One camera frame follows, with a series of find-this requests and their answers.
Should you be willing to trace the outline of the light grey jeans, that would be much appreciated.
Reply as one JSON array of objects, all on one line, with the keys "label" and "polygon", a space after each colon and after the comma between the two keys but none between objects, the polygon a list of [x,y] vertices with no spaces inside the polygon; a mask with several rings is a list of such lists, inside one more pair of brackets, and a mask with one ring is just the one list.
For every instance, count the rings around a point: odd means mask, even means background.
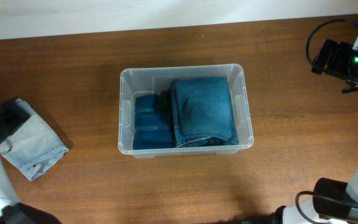
[{"label": "light grey jeans", "polygon": [[0,155],[33,181],[53,167],[69,148],[28,102],[17,99],[14,105],[29,113],[30,118],[1,143]]}]

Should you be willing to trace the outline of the dark blue jeans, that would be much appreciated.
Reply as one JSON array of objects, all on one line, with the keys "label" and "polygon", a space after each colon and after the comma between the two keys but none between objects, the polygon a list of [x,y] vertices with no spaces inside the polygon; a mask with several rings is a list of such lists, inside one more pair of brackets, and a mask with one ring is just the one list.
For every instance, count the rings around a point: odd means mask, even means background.
[{"label": "dark blue jeans", "polygon": [[239,144],[226,77],[173,80],[170,97],[176,147]]}]

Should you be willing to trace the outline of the blue cloth bundle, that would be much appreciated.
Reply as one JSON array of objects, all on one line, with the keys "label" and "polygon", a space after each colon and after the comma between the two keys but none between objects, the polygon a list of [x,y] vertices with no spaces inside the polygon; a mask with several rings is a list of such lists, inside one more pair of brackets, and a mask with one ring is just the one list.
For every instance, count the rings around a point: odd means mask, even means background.
[{"label": "blue cloth bundle", "polygon": [[171,124],[158,110],[159,95],[144,95],[135,100],[133,150],[173,148]]}]

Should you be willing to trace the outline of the black cloth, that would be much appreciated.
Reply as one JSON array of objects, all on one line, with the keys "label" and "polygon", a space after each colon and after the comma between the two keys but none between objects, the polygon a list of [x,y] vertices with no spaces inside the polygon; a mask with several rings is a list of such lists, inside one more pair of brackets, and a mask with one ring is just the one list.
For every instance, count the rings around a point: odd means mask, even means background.
[{"label": "black cloth", "polygon": [[170,89],[164,90],[158,96],[156,103],[156,111],[160,115],[161,119],[164,120],[168,125],[172,125],[172,103]]}]

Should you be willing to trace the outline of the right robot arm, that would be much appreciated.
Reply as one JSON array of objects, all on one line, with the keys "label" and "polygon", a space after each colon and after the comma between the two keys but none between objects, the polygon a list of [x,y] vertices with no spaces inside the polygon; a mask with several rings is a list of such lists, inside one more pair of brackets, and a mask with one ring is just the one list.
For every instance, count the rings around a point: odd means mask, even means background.
[{"label": "right robot arm", "polygon": [[[308,61],[314,73],[345,80],[349,86],[343,93],[358,91],[358,39],[354,44],[325,40],[318,55]],[[358,223],[358,170],[349,182],[321,178],[314,190],[296,195],[294,206],[282,206],[252,222]]]}]

